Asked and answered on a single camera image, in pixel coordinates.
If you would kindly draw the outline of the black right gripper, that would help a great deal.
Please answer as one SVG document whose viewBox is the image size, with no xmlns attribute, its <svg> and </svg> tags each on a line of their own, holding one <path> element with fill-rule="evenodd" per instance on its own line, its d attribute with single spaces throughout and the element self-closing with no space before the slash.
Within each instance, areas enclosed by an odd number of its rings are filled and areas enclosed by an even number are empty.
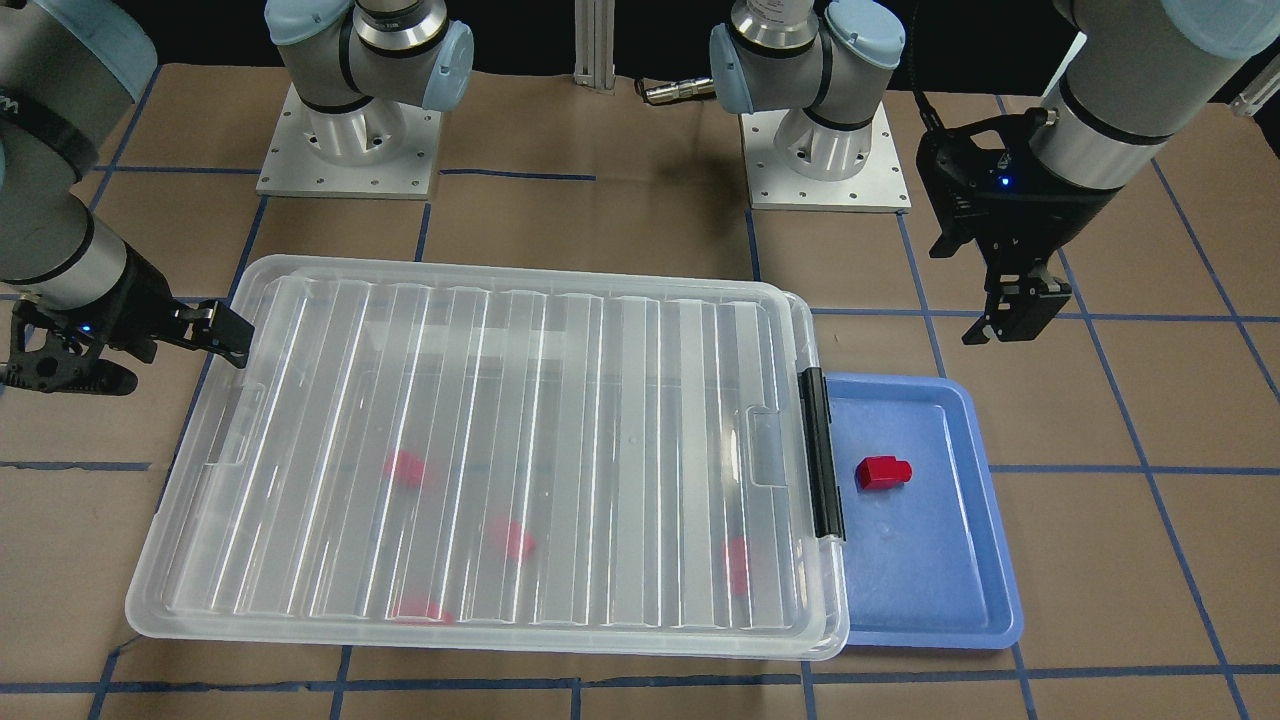
<svg viewBox="0 0 1280 720">
<path fill-rule="evenodd" d="M 179 302 L 163 273 L 131 246 L 122 277 L 102 297 L 60 314 L 76 333 L 142 363 L 152 363 L 157 343 L 165 342 L 246 369 L 255 333 L 223 300 Z"/>
</svg>

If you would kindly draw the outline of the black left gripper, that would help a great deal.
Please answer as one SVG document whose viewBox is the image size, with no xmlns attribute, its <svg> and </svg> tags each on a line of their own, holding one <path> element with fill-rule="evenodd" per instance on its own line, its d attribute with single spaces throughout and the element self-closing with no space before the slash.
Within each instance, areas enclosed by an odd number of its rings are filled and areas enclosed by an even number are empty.
<svg viewBox="0 0 1280 720">
<path fill-rule="evenodd" d="M 945 126 L 934 110 L 923 110 L 920 118 L 925 131 L 959 127 Z M 995 163 L 995 187 L 978 195 L 991 201 L 989 224 L 974 242 L 986 264 L 986 338 L 1032 341 L 1073 299 L 1073 286 L 1053 275 L 1047 260 L 1101 211 L 1111 193 L 1076 187 L 1034 156 L 1030 140 L 1048 127 L 1050 111 L 988 119 L 996 132 L 978 135 L 977 143 L 992 149 L 1001 136 L 1005 150 Z"/>
</svg>

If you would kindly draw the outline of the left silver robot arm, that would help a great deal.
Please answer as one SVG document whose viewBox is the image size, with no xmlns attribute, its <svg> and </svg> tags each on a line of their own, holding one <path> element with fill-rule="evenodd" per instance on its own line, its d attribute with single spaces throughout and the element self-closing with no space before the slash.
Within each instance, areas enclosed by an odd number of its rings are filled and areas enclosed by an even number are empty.
<svg viewBox="0 0 1280 720">
<path fill-rule="evenodd" d="M 1050 259 L 1079 236 L 1132 178 L 1253 56 L 1277 42 L 1275 1 L 1053 1 L 1060 28 L 1083 35 L 1032 108 L 947 123 L 919 83 L 915 168 L 940 237 L 932 258 L 974 243 L 986 302 L 965 345 L 1037 338 L 1073 296 Z M 710 81 L 739 117 L 774 113 L 776 167 L 846 188 L 874 155 L 874 118 L 893 77 L 923 70 L 956 88 L 1029 81 L 1050 55 L 1032 45 L 1047 22 L 1019 29 L 1020 12 L 980 28 L 946 3 L 937 20 L 877 1 L 737 1 L 710 32 Z"/>
</svg>

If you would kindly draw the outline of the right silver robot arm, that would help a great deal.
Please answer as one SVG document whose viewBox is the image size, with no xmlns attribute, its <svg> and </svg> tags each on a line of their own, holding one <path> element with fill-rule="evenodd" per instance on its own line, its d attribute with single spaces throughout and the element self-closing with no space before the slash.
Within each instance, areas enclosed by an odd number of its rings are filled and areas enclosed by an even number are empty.
<svg viewBox="0 0 1280 720">
<path fill-rule="evenodd" d="M 36 392 L 119 395 L 157 346 L 247 360 L 252 325 L 227 305 L 265 202 L 256 177 L 274 126 L 298 120 L 308 199 L 421 202 L 398 259 L 421 261 L 434 218 L 433 147 L 471 72 L 474 35 L 442 1 L 230 3 L 215 40 L 265 42 L 283 67 L 164 61 L 134 18 L 147 3 L 3 4 L 3 383 Z M 266 143 L 265 150 L 259 145 Z M 189 252 L 172 290 L 93 213 L 108 191 L 151 182 L 160 210 L 209 222 L 229 240 Z"/>
</svg>

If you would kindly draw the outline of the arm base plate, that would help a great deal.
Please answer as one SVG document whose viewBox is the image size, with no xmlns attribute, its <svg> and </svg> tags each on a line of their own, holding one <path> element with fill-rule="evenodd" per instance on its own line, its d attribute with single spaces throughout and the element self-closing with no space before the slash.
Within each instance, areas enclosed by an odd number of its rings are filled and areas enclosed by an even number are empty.
<svg viewBox="0 0 1280 720">
<path fill-rule="evenodd" d="M 739 120 L 753 209 L 900 214 L 913 208 L 883 104 L 855 131 L 819 126 L 800 110 Z"/>
<path fill-rule="evenodd" d="M 269 197 L 426 201 L 443 126 L 439 111 L 380 99 L 353 111 L 320 113 L 289 87 L 256 191 Z"/>
</svg>

